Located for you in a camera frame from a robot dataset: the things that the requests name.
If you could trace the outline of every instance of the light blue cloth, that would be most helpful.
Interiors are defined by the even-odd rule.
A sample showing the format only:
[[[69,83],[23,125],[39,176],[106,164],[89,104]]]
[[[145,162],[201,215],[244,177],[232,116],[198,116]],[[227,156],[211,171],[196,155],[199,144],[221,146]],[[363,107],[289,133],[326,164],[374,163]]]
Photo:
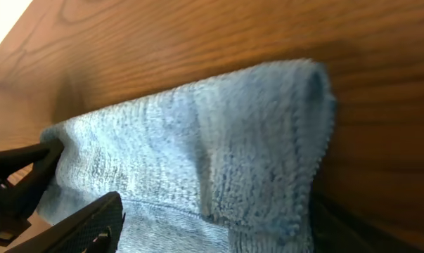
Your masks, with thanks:
[[[311,181],[333,128],[323,66],[263,63],[57,124],[38,212],[55,224],[109,191],[119,252],[312,252]]]

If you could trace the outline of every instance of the towel fold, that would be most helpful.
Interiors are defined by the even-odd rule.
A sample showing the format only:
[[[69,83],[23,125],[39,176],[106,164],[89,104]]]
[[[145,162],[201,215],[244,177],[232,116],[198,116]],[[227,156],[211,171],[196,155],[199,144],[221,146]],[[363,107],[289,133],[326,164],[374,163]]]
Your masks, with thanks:
[[[323,66],[263,63],[45,130],[65,150],[38,213],[57,223],[109,191],[119,252],[312,252],[311,182],[333,128]]]

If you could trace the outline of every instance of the table top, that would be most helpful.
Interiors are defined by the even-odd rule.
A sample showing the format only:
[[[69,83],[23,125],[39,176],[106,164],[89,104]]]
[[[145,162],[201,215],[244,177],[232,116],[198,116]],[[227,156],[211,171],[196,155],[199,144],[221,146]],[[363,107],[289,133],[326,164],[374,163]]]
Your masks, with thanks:
[[[0,45],[0,150],[57,122],[263,61],[327,64],[315,189],[424,249],[424,0],[34,0]]]

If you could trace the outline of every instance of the brown wooden surface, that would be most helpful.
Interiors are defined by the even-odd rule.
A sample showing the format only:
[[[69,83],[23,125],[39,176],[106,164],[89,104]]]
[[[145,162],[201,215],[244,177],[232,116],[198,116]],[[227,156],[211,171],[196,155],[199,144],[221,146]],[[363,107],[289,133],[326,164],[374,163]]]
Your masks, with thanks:
[[[327,64],[316,189],[424,249],[424,0],[34,0],[0,45],[0,150],[56,122],[265,60]]]

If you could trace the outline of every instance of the terry cloth fabric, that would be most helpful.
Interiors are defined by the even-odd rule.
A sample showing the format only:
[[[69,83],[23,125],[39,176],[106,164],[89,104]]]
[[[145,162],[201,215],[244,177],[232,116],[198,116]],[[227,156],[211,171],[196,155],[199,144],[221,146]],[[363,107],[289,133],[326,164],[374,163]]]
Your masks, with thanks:
[[[312,252],[312,179],[333,128],[325,69],[263,63],[45,130],[65,145],[38,213],[55,224],[110,191],[118,252]]]

